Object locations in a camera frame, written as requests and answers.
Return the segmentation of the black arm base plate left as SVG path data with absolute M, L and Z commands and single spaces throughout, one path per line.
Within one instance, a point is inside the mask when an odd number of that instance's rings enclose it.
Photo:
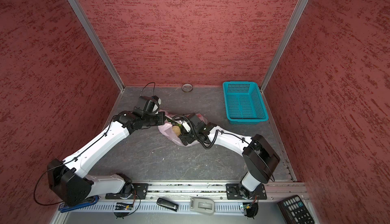
M 118 193 L 108 193 L 105 195 L 107 200 L 133 200 L 140 198 L 144 200 L 148 191 L 148 183 L 126 183 Z

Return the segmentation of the aluminium corner post left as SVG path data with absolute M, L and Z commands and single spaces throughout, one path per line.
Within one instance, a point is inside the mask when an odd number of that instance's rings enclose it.
M 91 40 L 91 42 L 92 42 L 94 48 L 96 49 L 97 53 L 99 54 L 100 58 L 103 60 L 106 68 L 108 69 L 111 77 L 115 81 L 117 87 L 123 93 L 126 86 L 123 83 L 122 79 L 120 78 L 117 70 L 115 69 L 115 66 L 113 65 L 111 59 L 109 58 L 109 55 L 107 54 L 107 52 L 106 52 L 103 44 L 101 43 L 97 33 L 95 32 L 92 24 L 90 23 L 90 21 L 86 15 L 86 13 L 84 12 L 80 2 L 78 0 L 67 0 L 67 1 L 71 5 L 78 20 L 82 24 L 85 32 L 87 33 L 89 39 Z

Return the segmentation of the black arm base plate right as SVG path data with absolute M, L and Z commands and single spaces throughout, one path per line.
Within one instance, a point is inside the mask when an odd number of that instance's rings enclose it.
M 225 185 L 228 200 L 266 200 L 265 186 L 260 183 L 254 191 L 249 191 L 242 184 L 228 183 Z

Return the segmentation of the beige brown fruit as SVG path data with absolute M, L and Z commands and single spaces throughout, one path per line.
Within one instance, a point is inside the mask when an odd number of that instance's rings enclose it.
M 172 131 L 175 133 L 177 137 L 181 135 L 181 128 L 179 126 L 173 126 Z

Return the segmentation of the black calculator keypad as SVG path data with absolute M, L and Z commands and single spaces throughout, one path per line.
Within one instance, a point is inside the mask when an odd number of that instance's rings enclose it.
M 315 224 L 315 220 L 298 195 L 293 195 L 277 203 L 287 224 Z

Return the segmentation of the aluminium corner post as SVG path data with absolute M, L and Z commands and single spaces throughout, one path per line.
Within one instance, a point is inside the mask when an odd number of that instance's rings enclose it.
M 67 0 L 67 1 L 71 5 L 78 20 L 82 24 L 85 32 L 87 33 L 89 39 L 91 40 L 91 42 L 92 42 L 94 48 L 96 49 L 97 53 L 99 54 L 100 58 L 103 60 L 106 68 L 108 69 L 111 77 L 115 81 L 117 87 L 123 93 L 126 86 L 123 83 L 122 79 L 120 78 L 117 70 L 115 69 L 115 66 L 113 65 L 111 59 L 109 58 L 109 55 L 107 54 L 107 52 L 106 52 L 103 44 L 101 43 L 97 33 L 95 32 L 92 24 L 90 23 L 90 21 L 86 15 L 86 13 L 84 12 L 80 2 L 78 0 Z
M 284 53 L 284 50 L 286 49 L 286 47 L 289 43 L 289 40 L 290 40 L 292 34 L 294 33 L 294 30 L 295 30 L 295 28 L 296 28 L 296 26 L 297 26 L 297 24 L 302 16 L 304 9 L 306 8 L 308 1 L 309 0 L 298 0 L 297 1 L 297 4 L 293 10 L 293 13 L 292 13 L 289 21 L 288 21 L 288 24 L 287 24 L 286 29 L 283 33 L 283 36 L 280 40 L 280 43 L 275 51 L 273 59 L 271 60 L 270 66 L 267 70 L 267 73 L 266 73 L 266 75 L 261 83 L 260 91 L 262 94 L 264 94 L 266 87 L 272 78 L 272 75 L 273 75 L 273 73 L 274 73 L 283 53 Z

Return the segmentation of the aluminium front rail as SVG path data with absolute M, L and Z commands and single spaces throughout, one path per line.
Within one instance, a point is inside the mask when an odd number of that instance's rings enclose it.
M 134 183 L 148 183 L 146 197 L 142 201 L 153 202 L 158 198 L 173 202 L 184 202 L 190 198 L 206 198 L 215 202 L 232 202 L 241 200 L 228 200 L 225 185 L 228 183 L 238 184 L 237 181 L 135 181 Z M 302 182 L 274 181 L 263 184 L 267 193 L 266 200 L 260 202 L 278 202 L 282 199 L 298 195 L 302 200 L 310 200 L 306 186 Z M 99 194 L 101 201 L 124 201 L 133 200 L 107 200 L 106 194 Z

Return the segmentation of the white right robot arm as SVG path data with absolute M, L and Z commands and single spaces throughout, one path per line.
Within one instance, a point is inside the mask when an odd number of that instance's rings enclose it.
M 172 120 L 180 128 L 178 137 L 183 145 L 198 142 L 206 150 L 222 146 L 243 157 L 247 173 L 238 185 L 242 197 L 251 198 L 261 184 L 275 180 L 273 173 L 280 163 L 280 157 L 262 135 L 250 137 L 235 134 L 214 123 L 205 123 L 194 113 L 175 115 Z

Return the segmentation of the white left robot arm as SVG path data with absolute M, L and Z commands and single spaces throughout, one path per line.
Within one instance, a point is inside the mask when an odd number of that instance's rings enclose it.
M 89 171 L 133 132 L 163 125 L 165 113 L 159 110 L 160 103 L 157 96 L 139 97 L 132 111 L 113 116 L 108 127 L 81 149 L 62 161 L 51 161 L 47 166 L 49 188 L 68 206 L 81 204 L 92 196 L 114 194 L 121 199 L 133 196 L 132 180 L 123 173 L 92 176 Z

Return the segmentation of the black remote stick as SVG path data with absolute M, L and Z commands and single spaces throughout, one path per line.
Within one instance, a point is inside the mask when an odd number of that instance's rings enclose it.
M 157 203 L 157 205 L 159 205 L 159 206 L 161 206 L 163 208 L 172 210 L 174 212 L 177 212 L 178 209 L 179 209 L 179 205 L 178 204 L 173 203 L 173 202 L 171 202 L 169 200 L 166 200 L 166 199 L 163 199 L 163 198 L 158 198 L 156 203 Z

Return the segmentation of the right circuit board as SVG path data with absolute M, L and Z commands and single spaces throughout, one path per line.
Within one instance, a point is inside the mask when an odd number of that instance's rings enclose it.
M 241 210 L 245 217 L 254 218 L 259 210 L 258 203 L 243 203 Z

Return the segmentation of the teal plastic basket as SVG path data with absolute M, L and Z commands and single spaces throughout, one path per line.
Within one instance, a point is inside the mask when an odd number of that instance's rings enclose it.
M 252 81 L 226 81 L 222 84 L 226 117 L 231 124 L 258 124 L 269 115 L 259 86 Z

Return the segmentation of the blue utility tool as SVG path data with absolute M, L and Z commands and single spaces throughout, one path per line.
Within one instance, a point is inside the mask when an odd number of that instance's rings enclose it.
M 73 210 L 77 210 L 77 209 L 82 209 L 82 208 L 96 204 L 99 201 L 99 199 L 100 199 L 100 197 L 98 195 L 88 197 L 84 201 L 82 201 L 80 204 L 77 204 L 75 206 L 69 206 L 66 203 L 62 203 L 59 205 L 58 211 L 60 213 L 65 213 L 65 212 L 69 212 L 69 211 L 73 211 Z

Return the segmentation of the left circuit board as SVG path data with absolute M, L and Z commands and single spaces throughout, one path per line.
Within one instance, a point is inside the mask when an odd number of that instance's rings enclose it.
M 114 210 L 116 210 L 116 211 L 132 211 L 133 207 L 134 207 L 134 205 L 130 204 L 130 203 L 120 203 L 120 202 L 117 202 L 115 204 L 115 209 Z

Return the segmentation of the pink plastic bag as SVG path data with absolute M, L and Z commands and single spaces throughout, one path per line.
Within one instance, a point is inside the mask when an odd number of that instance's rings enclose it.
M 199 142 L 197 140 L 195 140 L 193 143 L 191 144 L 187 144 L 187 145 L 184 145 L 182 143 L 182 141 L 180 140 L 180 138 L 177 136 L 177 134 L 175 133 L 175 130 L 173 129 L 174 125 L 169 122 L 170 119 L 172 119 L 172 117 L 174 116 L 174 114 L 172 113 L 169 113 L 168 111 L 166 110 L 161 110 L 162 112 L 165 113 L 165 116 L 166 116 L 166 119 L 164 121 L 164 124 L 162 126 L 158 126 L 158 130 L 165 136 L 167 137 L 169 140 L 171 140 L 172 142 L 174 142 L 176 145 L 178 146 L 184 146 L 184 147 L 190 147 L 190 146 L 193 146 L 193 145 L 197 145 L 199 144 Z

